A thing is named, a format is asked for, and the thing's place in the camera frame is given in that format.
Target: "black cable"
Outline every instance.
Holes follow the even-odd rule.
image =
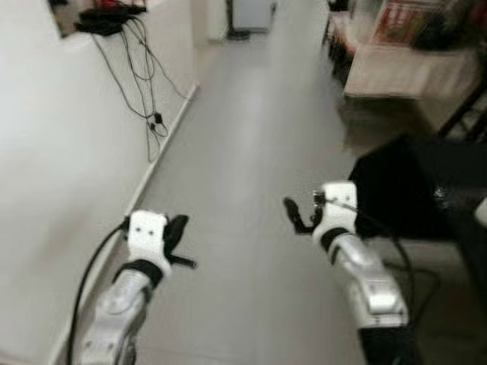
[[[336,205],[338,207],[348,209],[350,211],[354,211],[357,214],[360,214],[362,217],[364,217],[367,221],[370,221],[372,224],[374,224],[376,227],[380,228],[392,241],[394,247],[396,247],[397,252],[401,256],[401,259],[403,260],[405,270],[407,270],[408,276],[409,276],[409,295],[410,295],[410,300],[409,300],[409,306],[411,310],[414,310],[415,308],[415,275],[414,275],[414,268],[411,263],[411,259],[407,253],[407,251],[404,249],[403,245],[397,238],[396,234],[385,224],[381,223],[378,219],[375,219],[374,217],[364,213],[363,211],[360,211],[359,209],[352,207],[351,205],[345,204],[345,203],[340,203],[337,202],[336,200],[332,199],[327,199],[327,203]]]
[[[157,129],[156,129],[156,125],[154,124],[154,129],[153,129],[153,131],[154,131],[154,133],[155,133],[156,135],[158,135],[159,137],[166,138],[166,137],[167,137],[167,135],[169,134],[169,131],[167,130],[167,127],[166,127],[166,125],[165,125],[165,124],[162,124],[162,128],[164,128],[164,133],[160,133],[160,132],[158,132],[158,131],[157,131]]]
[[[122,38],[122,42],[123,42],[124,48],[126,50],[127,60],[129,62],[129,67],[130,67],[130,70],[132,72],[132,76],[133,76],[135,85],[136,85],[137,90],[138,90],[138,92],[140,94],[140,97],[141,97],[141,102],[142,102],[142,107],[144,109],[144,113],[145,113],[145,115],[148,115],[148,113],[147,113],[147,106],[146,106],[145,98],[144,98],[144,93],[142,91],[142,88],[141,88],[140,84],[138,83],[138,77],[137,77],[137,74],[136,74],[135,69],[133,67],[132,55],[130,53],[130,48],[129,48],[129,41],[127,40],[125,31],[123,31],[120,34],[120,36]],[[150,74],[150,69],[149,69],[148,62],[146,62],[146,66],[147,66],[146,71],[147,71],[148,74]],[[152,83],[151,83],[151,77],[150,77],[150,75],[148,76],[148,80],[149,80],[149,89],[150,89],[150,92],[151,92],[151,101],[152,101],[152,113],[151,113],[151,115],[155,115],[156,112],[155,112],[154,91],[153,91],[153,88],[152,88]],[[161,137],[165,137],[165,136],[155,133],[155,131],[154,131],[154,129],[155,129],[154,124],[152,124],[149,121],[148,117],[145,118],[145,121],[146,121],[145,138],[146,138],[146,143],[147,143],[147,160],[148,160],[149,163],[152,163],[152,162],[154,162],[154,159],[157,157],[158,152],[161,149],[161,143],[159,142],[158,135],[161,136]],[[157,149],[156,154],[155,154],[154,157],[151,156],[151,141],[150,141],[150,134],[149,134],[149,132],[153,135],[153,137],[154,137],[154,139],[155,139],[155,141],[157,142],[157,145],[158,145],[158,149]]]
[[[81,304],[81,298],[83,296],[83,291],[84,291],[84,286],[86,284],[86,280],[88,279],[88,275],[90,274],[91,268],[93,267],[93,264],[97,260],[97,257],[100,255],[101,250],[105,247],[105,245],[108,243],[110,238],[118,232],[119,230],[123,229],[126,227],[128,221],[125,219],[121,224],[119,224],[117,227],[113,228],[112,231],[110,231],[105,238],[103,238],[103,241],[101,241],[100,245],[97,247],[96,251],[94,254],[91,256],[91,259],[84,270],[83,277],[81,279],[81,282],[78,287],[78,292],[76,293],[76,299],[75,299],[75,306],[73,308],[73,313],[72,313],[72,318],[71,318],[71,326],[69,329],[69,337],[68,337],[68,348],[66,351],[66,363],[67,365],[72,365],[73,364],[73,351],[75,349],[75,336],[76,336],[76,329],[78,326],[78,311],[79,311],[79,306]]]
[[[134,37],[138,40],[138,43],[144,47],[145,64],[146,64],[146,67],[148,69],[148,77],[145,78],[145,77],[139,75],[137,72],[135,74],[137,75],[138,78],[140,78],[143,81],[151,81],[152,79],[154,79],[154,76],[155,76],[155,63],[154,63],[154,60],[152,57],[149,58],[149,56],[150,56],[149,52],[148,52],[147,48],[144,46],[144,44],[147,43],[147,34],[144,33],[143,29],[141,30],[141,28],[137,25],[136,22],[134,22],[134,25],[137,28],[138,34],[132,29],[132,27],[130,27],[130,24],[125,23],[124,25],[127,28],[129,28],[129,30],[132,32]]]
[[[147,51],[147,48],[145,48],[144,56],[145,56],[145,66],[147,67],[147,73],[149,74],[149,90],[151,92],[151,102],[152,102],[152,111],[155,113],[157,109],[157,105],[155,103],[155,96],[154,96],[154,85],[153,85],[153,78],[155,76],[155,65],[154,65],[154,60],[152,60],[152,76],[151,76],[151,69],[149,67],[149,54]]]
[[[143,115],[142,113],[138,112],[129,102],[129,99],[127,98],[127,95],[125,93],[125,91],[123,90],[123,86],[122,84],[120,83],[118,77],[115,75],[115,71],[113,70],[112,68],[112,65],[110,64],[110,61],[108,60],[108,57],[107,57],[107,54],[105,53],[105,51],[103,50],[103,47],[100,45],[100,43],[98,42],[97,38],[95,37],[95,35],[91,34],[91,37],[93,38],[93,41],[95,43],[95,45],[97,46],[97,48],[100,50],[100,53],[101,55],[103,56],[103,59],[105,60],[105,63],[107,64],[107,67],[110,71],[110,74],[113,76],[113,80],[115,80],[117,86],[119,87],[119,90],[120,90],[120,93],[122,94],[122,97],[123,99],[125,100],[125,103],[127,105],[127,107],[132,111],[134,112],[134,114],[140,116],[141,118],[147,118],[148,116],[146,115]]]
[[[169,129],[167,128],[167,126],[165,125],[164,123],[164,118],[162,117],[162,115],[160,113],[156,113],[156,115],[154,116],[154,130],[156,131],[156,133],[159,134],[159,132],[157,131],[157,126],[158,125],[161,125],[162,128],[164,129],[164,134],[162,135],[162,137],[167,137],[169,135]]]
[[[141,37],[142,39],[144,39],[144,38],[145,38],[145,35],[144,35],[144,34],[140,34],[140,37]],[[150,68],[149,68],[149,66],[148,66],[148,57],[147,57],[147,56],[148,56],[148,51],[147,51],[147,49],[146,49],[145,47],[144,47],[144,51],[145,51],[145,60],[146,60],[146,65],[147,65],[147,68],[150,70]],[[135,71],[135,68],[134,68],[134,66],[133,66],[133,64],[132,64],[132,60],[131,60],[131,59],[129,60],[129,66],[130,66],[130,68],[131,68],[132,72],[134,72],[134,73],[135,73],[135,76],[136,76],[137,78],[139,78],[140,80],[142,80],[142,81],[150,81],[152,78],[154,78],[154,74],[155,74],[155,64],[154,64],[154,60],[152,60],[152,71],[149,71],[149,75],[148,75],[147,77],[145,77],[145,76],[141,76],[141,75],[140,75],[140,74],[139,74],[137,71]]]
[[[386,265],[386,267],[392,268],[397,271],[406,271],[406,268],[404,268],[403,266],[393,264],[392,262],[385,262],[384,264]],[[416,310],[413,314],[412,322],[415,324],[416,328],[418,328],[419,323],[421,322],[426,312],[426,309],[428,308],[430,302],[433,300],[434,295],[441,287],[441,277],[438,273],[427,268],[415,268],[414,272],[415,274],[422,274],[424,276],[427,276],[432,280],[432,285],[429,292],[426,294],[425,299],[419,305],[418,310]]]
[[[191,98],[188,98],[186,97],[185,95],[183,95],[183,93],[179,90],[179,88],[176,86],[176,83],[169,77],[169,75],[167,74],[166,72],[166,69],[164,68],[164,66],[162,65],[161,61],[159,61],[159,59],[157,58],[157,56],[152,52],[151,48],[149,47],[148,45],[148,41],[147,41],[147,28],[144,24],[144,22],[137,18],[137,17],[131,17],[129,19],[130,21],[132,21],[134,24],[136,23],[139,23],[141,26],[142,26],[142,29],[143,29],[143,32],[144,32],[144,35],[145,35],[145,40],[143,40],[141,37],[139,37],[132,28],[129,28],[132,33],[134,34],[134,36],[138,39],[138,41],[147,49],[149,55],[153,58],[153,60],[156,61],[156,63],[158,64],[159,68],[161,69],[161,72],[162,72],[162,75],[164,76],[164,78],[166,78],[167,81],[169,81],[169,83],[171,84],[174,92],[182,99],[184,100],[188,100],[188,101],[192,101],[194,100],[192,97]]]

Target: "black chair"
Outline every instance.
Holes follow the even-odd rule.
[[[478,110],[474,107],[486,91],[487,82],[483,81],[445,122],[438,131],[438,137],[447,138],[455,128],[460,128],[464,141],[487,142],[487,110]],[[467,115],[473,119],[473,123],[469,125],[464,119]]]
[[[328,0],[327,3],[330,14],[328,14],[328,20],[326,21],[325,33],[323,34],[322,44],[325,44],[326,40],[328,40],[329,16],[331,15],[331,13],[337,11],[347,11],[349,9],[349,0],[336,0],[335,2],[331,2],[330,0]]]

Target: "baseboard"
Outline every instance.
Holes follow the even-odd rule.
[[[220,37],[218,38],[220,42],[222,42],[225,38],[227,38],[228,27],[225,27],[223,31],[220,33]]]
[[[224,28],[217,38],[209,38],[208,41],[213,44],[222,43],[227,38],[227,33],[228,33],[228,27]]]
[[[186,114],[186,111],[189,108],[189,105],[193,101],[193,97],[196,94],[196,91],[199,89],[198,84],[194,84],[193,87],[191,88],[191,91],[188,93],[186,96],[186,99],[184,100],[183,105],[180,108],[180,111],[178,112],[173,124],[172,128],[169,131],[169,134],[167,135],[167,138],[165,141],[161,144],[161,149],[159,150],[157,158],[150,164],[148,169],[145,171],[144,176],[142,177],[140,183],[137,185],[137,189],[135,190],[135,193],[130,200],[129,206],[127,207],[125,213],[120,216],[120,219],[123,216],[127,216],[130,213],[132,213],[140,203],[142,196],[144,195],[144,191],[147,188],[147,184],[149,180],[151,179],[152,175],[154,174],[155,168],[161,161],[162,157],[164,156],[164,153],[166,152],[167,148],[169,147],[173,136],[176,134],[177,129],[180,126],[181,121],[184,119],[184,116]],[[100,281],[100,274],[103,274],[103,268],[107,266],[108,260],[110,257],[113,256],[114,254],[114,249],[116,246],[116,242],[121,238],[121,234],[115,235],[111,241],[108,242],[105,250],[100,254],[97,264],[93,268],[93,274],[91,275],[91,278],[88,279],[86,286],[84,288],[85,293],[93,293],[95,292],[94,288],[96,287],[97,283]],[[92,295],[87,295],[84,297],[81,301],[80,305],[80,312],[82,313],[86,304],[90,303],[90,301],[93,299]],[[61,331],[61,335],[59,336],[58,341],[56,342],[56,345],[54,346],[54,350],[51,353],[51,356],[49,357],[48,364],[49,365],[65,365],[64,361],[64,356],[65,356],[65,344],[69,336],[69,329],[71,327],[71,316],[68,318],[67,323],[64,325],[63,330]]]
[[[270,27],[242,27],[242,28],[235,28],[238,31],[249,31],[251,33],[261,33],[267,34],[270,32]]]

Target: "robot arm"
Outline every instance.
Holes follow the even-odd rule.
[[[349,302],[368,363],[409,363],[410,328],[406,303],[379,255],[355,234],[357,192],[353,182],[324,184],[314,193],[313,225],[301,220],[298,206],[284,204],[297,234],[310,234],[321,246]]]
[[[172,221],[150,211],[136,211],[130,217],[129,260],[117,272],[113,284],[103,292],[93,322],[81,341],[79,365],[133,365],[135,339],[145,321],[152,293],[170,265],[196,267],[196,263],[172,254],[188,221]]]

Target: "tiled floor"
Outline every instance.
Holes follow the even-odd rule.
[[[139,365],[364,363],[329,264],[292,233],[282,198],[310,207],[312,189],[346,179],[415,117],[389,103],[398,117],[378,122],[343,105],[325,20],[323,0],[281,0],[269,34],[223,45],[205,72],[142,202],[191,217],[177,251],[199,268],[158,288]]]
[[[199,82],[205,80],[209,69],[215,62],[221,49],[221,44],[208,41],[206,44],[195,48],[196,77]]]

